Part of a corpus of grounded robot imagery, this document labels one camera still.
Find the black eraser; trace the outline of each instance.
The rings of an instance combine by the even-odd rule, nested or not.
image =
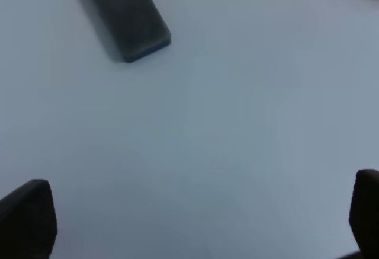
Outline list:
[[[171,42],[171,33],[153,0],[94,0],[126,62]]]

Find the white surface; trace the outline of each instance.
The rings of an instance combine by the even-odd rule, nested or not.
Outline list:
[[[52,259],[356,250],[379,1],[154,1],[172,45],[125,64],[85,0],[0,0],[0,183],[51,182]]]

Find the white table surface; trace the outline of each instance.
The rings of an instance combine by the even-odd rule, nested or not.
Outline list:
[[[0,0],[0,183],[52,185],[52,259],[336,259],[379,168],[379,0],[154,0],[119,62],[90,0]]]

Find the eraser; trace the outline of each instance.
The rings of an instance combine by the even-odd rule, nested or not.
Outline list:
[[[94,0],[126,62],[171,42],[171,33],[153,0]]]

